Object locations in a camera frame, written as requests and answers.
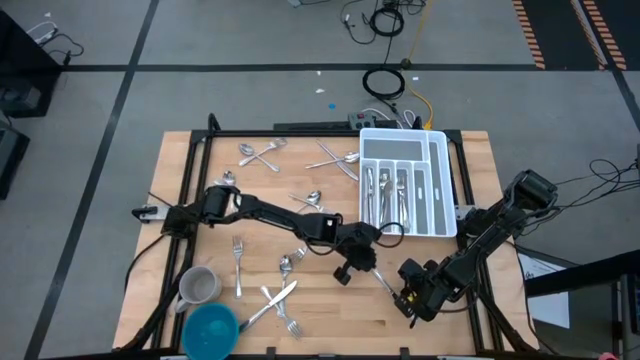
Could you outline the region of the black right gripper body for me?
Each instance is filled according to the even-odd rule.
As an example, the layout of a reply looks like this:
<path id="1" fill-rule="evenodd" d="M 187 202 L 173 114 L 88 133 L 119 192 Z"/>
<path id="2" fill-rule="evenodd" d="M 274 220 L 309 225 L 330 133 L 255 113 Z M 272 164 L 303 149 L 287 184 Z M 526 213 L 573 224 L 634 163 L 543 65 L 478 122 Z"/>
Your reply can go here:
<path id="1" fill-rule="evenodd" d="M 399 268 L 399 276 L 404 281 L 401 289 L 406 294 L 413 290 L 419 295 L 417 314 L 403 314 L 407 318 L 417 320 L 433 320 L 441 309 L 445 300 L 445 287 L 436 277 L 438 263 L 428 260 L 424 265 L 420 265 L 413 259 L 407 259 Z"/>

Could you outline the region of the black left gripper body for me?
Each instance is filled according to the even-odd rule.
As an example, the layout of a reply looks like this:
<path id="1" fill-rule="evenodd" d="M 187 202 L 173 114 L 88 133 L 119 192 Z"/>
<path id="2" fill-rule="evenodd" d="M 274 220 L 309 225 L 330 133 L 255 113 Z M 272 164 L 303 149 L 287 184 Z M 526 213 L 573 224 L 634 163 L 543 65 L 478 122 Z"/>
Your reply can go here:
<path id="1" fill-rule="evenodd" d="M 342 256 L 346 264 L 359 271 L 376 267 L 372 244 L 379 239 L 379 229 L 367 223 L 352 223 L 342 227 Z"/>

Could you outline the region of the grey ceramic mug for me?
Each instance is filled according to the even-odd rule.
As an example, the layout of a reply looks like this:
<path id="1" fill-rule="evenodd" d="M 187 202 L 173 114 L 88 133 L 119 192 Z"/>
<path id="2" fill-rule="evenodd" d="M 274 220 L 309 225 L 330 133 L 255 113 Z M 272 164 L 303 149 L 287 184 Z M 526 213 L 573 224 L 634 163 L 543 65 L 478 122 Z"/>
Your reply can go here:
<path id="1" fill-rule="evenodd" d="M 179 282 L 180 300 L 175 306 L 176 313 L 185 312 L 191 305 L 200 305 L 216 300 L 222 292 L 220 278 L 205 266 L 188 269 Z"/>

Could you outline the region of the teal bowl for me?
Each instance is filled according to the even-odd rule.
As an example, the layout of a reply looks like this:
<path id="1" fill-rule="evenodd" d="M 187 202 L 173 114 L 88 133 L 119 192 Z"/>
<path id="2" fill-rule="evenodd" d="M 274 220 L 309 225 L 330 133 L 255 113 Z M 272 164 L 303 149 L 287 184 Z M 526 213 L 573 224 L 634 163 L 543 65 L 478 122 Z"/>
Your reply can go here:
<path id="1" fill-rule="evenodd" d="M 234 350 L 239 324 L 233 311 L 220 303 L 197 307 L 187 318 L 182 348 L 190 360 L 225 360 Z"/>

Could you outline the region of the white plastic cutlery tray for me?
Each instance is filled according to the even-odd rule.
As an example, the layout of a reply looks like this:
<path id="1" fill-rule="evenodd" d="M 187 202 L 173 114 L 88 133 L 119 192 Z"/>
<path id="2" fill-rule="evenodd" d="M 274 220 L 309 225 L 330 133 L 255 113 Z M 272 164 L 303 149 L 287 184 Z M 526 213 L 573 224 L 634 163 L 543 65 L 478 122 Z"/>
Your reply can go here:
<path id="1" fill-rule="evenodd" d="M 365 222 L 365 168 L 375 171 L 376 228 L 389 235 L 450 238 L 457 234 L 447 137 L 441 131 L 365 128 L 359 140 L 359 216 Z M 380 224 L 380 176 L 393 181 L 389 222 Z M 399 223 L 398 176 L 406 176 L 410 231 Z"/>

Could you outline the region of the white paper sheet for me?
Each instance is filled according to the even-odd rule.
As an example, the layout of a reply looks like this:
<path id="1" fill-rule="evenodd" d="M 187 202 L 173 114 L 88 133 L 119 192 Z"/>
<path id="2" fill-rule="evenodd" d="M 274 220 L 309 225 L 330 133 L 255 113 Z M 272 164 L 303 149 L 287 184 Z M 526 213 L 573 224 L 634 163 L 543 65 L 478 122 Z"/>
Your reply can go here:
<path id="1" fill-rule="evenodd" d="M 522 253 L 518 254 L 518 258 L 523 267 L 526 280 L 564 270 L 562 266 Z M 565 329 L 570 328 L 569 295 L 567 292 L 529 297 L 528 304 L 531 315 L 535 320 Z"/>

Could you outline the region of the grey power strip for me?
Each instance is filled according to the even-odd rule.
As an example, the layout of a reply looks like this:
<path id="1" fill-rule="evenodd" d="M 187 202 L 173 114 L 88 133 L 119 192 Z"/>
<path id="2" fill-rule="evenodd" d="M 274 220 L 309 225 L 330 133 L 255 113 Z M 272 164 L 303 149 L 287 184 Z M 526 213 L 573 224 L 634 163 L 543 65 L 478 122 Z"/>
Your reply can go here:
<path id="1" fill-rule="evenodd" d="M 347 116 L 347 120 L 352 130 L 376 127 L 376 116 L 367 112 L 349 113 Z"/>

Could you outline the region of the pile of silver cutlery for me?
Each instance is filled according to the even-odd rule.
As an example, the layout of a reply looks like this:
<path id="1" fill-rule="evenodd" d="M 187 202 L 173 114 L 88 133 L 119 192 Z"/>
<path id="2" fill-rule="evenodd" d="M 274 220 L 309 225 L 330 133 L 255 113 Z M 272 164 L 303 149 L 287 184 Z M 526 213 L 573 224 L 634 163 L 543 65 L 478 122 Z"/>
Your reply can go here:
<path id="1" fill-rule="evenodd" d="M 175 203 L 179 199 L 185 165 L 191 146 L 192 135 L 195 141 L 197 158 L 194 160 L 194 173 L 187 175 L 187 199 L 194 200 L 197 195 L 197 177 L 201 163 L 207 162 L 208 170 L 205 185 L 211 184 L 217 175 L 225 169 L 236 173 L 241 191 L 256 195 L 273 204 L 293 209 L 293 200 L 286 200 L 287 194 L 306 193 L 319 188 L 323 193 L 323 203 L 330 211 L 340 212 L 345 221 L 354 221 L 358 215 L 357 182 L 349 180 L 339 168 L 326 170 L 304 170 L 307 163 L 324 161 L 328 154 L 316 143 L 319 139 L 334 153 L 357 147 L 357 131 L 232 131 L 214 130 L 209 160 L 200 160 L 204 155 L 204 140 L 208 130 L 184 132 L 165 132 L 162 140 L 151 192 L 164 200 Z M 264 157 L 274 161 L 280 173 L 269 170 L 262 163 L 253 163 L 244 168 L 237 166 L 241 160 L 238 143 L 251 143 L 259 147 L 268 145 L 274 138 L 286 138 L 288 145 L 282 150 L 272 150 Z M 501 197 L 501 186 L 496 170 L 489 135 L 486 131 L 461 131 L 462 149 L 465 154 L 471 193 L 476 205 L 489 207 Z M 243 236 L 244 255 L 241 260 L 243 271 L 242 286 L 244 295 L 234 299 L 233 281 L 235 272 L 231 250 L 231 237 Z M 276 229 L 257 221 L 240 221 L 233 225 L 216 227 L 200 226 L 195 241 L 195 264 L 208 265 L 222 278 L 223 292 L 221 302 L 228 305 L 234 314 L 244 321 L 266 303 L 259 291 L 260 285 L 271 290 L 280 287 L 280 274 L 276 261 L 287 250 L 297 248 L 295 236 L 290 232 Z M 118 327 L 115 333 L 114 347 L 123 347 L 132 340 L 135 333 L 148 320 L 154 308 L 159 304 L 167 262 L 171 255 L 171 240 L 161 240 L 139 260 L 132 270 L 128 289 L 121 309 Z M 413 237 L 403 240 L 395 249 L 380 249 L 378 267 L 383 276 L 394 288 L 402 285 L 397 276 L 397 267 L 406 258 L 414 258 L 420 263 L 428 259 L 441 260 L 457 250 L 455 238 Z M 386 291 L 374 280 L 373 275 L 356 272 L 348 286 L 342 286 L 332 277 L 334 269 L 343 263 L 337 254 L 318 257 L 306 255 L 301 269 L 296 268 L 293 279 L 298 287 L 287 300 L 288 313 L 302 327 L 302 338 L 295 340 L 285 329 L 282 320 L 275 315 L 275 309 L 269 310 L 257 324 L 239 336 L 238 344 L 232 351 L 234 359 L 302 359 L 302 360 L 340 360 L 340 359 L 395 359 L 408 355 L 412 359 L 435 356 L 472 356 L 476 355 L 469 312 L 439 314 L 432 322 L 419 321 L 409 329 L 410 320 L 393 305 Z M 516 250 L 503 244 L 487 261 L 493 297 L 502 314 L 511 326 L 531 347 L 539 348 L 538 340 L 531 332 L 526 315 L 524 278 L 518 265 Z M 177 300 L 170 301 L 160 345 L 168 348 L 141 350 L 112 350 L 106 355 L 111 360 L 159 359 L 161 356 L 183 355 L 181 349 L 172 348 L 174 324 L 180 325 L 178 315 L 174 315 L 173 306 Z M 478 326 L 483 332 L 485 350 L 483 356 L 505 355 L 507 360 L 516 359 L 515 347 L 511 346 L 502 334 L 503 352 L 497 351 L 493 344 L 492 322 L 481 303 L 477 304 Z"/>

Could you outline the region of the black workbench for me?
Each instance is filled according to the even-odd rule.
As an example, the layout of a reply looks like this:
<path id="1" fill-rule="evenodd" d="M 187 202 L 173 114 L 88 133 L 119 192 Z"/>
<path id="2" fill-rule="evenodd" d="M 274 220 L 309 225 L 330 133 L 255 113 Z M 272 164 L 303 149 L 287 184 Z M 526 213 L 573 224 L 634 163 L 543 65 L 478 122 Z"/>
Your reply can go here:
<path id="1" fill-rule="evenodd" d="M 624 360 L 640 360 L 640 249 L 525 281 L 528 297 L 611 285 L 612 334 Z"/>

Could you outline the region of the black hazard-striped floor mat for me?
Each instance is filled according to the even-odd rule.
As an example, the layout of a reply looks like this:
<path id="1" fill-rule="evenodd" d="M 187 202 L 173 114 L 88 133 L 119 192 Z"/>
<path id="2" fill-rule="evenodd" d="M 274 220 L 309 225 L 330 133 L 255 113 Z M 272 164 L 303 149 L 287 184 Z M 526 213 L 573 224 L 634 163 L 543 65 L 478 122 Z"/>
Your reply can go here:
<path id="1" fill-rule="evenodd" d="M 640 71 L 640 0 L 511 0 L 534 64 Z"/>

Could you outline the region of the black equipment case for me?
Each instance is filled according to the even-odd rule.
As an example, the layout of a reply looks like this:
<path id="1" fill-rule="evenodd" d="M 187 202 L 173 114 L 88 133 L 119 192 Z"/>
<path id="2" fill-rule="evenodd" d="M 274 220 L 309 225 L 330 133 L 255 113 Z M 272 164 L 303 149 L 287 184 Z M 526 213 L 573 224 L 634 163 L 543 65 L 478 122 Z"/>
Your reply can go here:
<path id="1" fill-rule="evenodd" d="M 0 201 L 8 197 L 12 182 L 30 143 L 30 138 L 11 123 L 0 121 Z"/>

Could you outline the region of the black cabinet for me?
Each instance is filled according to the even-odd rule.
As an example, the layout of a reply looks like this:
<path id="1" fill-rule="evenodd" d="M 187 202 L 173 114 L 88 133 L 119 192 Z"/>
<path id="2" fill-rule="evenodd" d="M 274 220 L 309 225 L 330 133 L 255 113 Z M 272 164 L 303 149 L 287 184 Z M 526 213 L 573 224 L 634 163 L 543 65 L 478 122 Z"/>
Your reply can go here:
<path id="1" fill-rule="evenodd" d="M 0 9 L 0 112 L 44 117 L 62 67 Z"/>

